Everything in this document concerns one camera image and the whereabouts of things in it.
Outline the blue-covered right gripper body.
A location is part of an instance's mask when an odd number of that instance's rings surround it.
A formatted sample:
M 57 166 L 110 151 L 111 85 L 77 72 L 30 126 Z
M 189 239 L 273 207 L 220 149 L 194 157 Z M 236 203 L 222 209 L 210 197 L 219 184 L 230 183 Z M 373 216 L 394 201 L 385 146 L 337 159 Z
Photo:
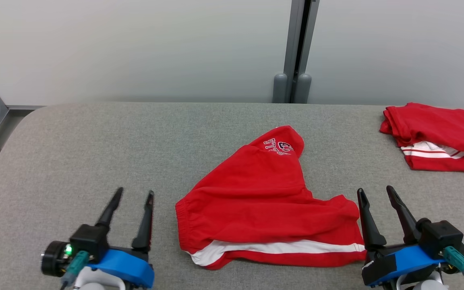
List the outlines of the blue-covered right gripper body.
M 361 270 L 363 283 L 375 288 L 400 280 L 400 284 L 413 284 L 427 279 L 446 260 L 429 257 L 418 245 L 394 247 L 388 255 L 367 252 L 371 261 Z

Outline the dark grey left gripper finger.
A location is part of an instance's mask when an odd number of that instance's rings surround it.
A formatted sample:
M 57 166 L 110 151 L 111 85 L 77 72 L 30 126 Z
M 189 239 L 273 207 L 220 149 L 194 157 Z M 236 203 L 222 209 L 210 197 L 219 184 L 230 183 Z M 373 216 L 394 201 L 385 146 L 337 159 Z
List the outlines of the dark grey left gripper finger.
M 149 252 L 151 249 L 154 197 L 153 190 L 149 190 L 144 204 L 144 214 L 139 230 L 131 243 L 131 247 L 138 252 Z
M 111 200 L 101 213 L 101 216 L 98 218 L 95 226 L 110 228 L 114 212 L 118 209 L 118 206 L 120 205 L 123 196 L 123 191 L 123 187 L 119 187 L 118 189 L 116 189 L 114 196 L 111 198 Z

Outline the blue-covered left gripper body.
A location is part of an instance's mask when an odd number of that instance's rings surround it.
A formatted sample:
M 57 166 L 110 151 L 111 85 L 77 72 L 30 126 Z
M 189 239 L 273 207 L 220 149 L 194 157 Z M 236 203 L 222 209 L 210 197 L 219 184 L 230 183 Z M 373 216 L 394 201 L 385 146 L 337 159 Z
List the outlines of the blue-covered left gripper body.
M 89 268 L 101 270 L 140 288 L 153 288 L 155 274 L 152 266 L 141 257 L 119 249 L 109 249 L 99 263 Z

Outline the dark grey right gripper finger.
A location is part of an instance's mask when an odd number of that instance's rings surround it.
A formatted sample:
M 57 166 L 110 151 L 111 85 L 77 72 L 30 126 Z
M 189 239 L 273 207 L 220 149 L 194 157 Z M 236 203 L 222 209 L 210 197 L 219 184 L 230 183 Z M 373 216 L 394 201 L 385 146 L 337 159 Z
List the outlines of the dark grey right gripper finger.
M 367 251 L 381 249 L 387 244 L 387 241 L 379 233 L 379 229 L 370 213 L 370 202 L 362 188 L 357 189 L 357 198 L 365 248 Z
M 416 229 L 416 219 L 392 186 L 388 185 L 385 189 L 390 203 L 398 215 L 404 234 L 403 242 L 405 244 L 416 244 L 421 237 L 420 232 Z

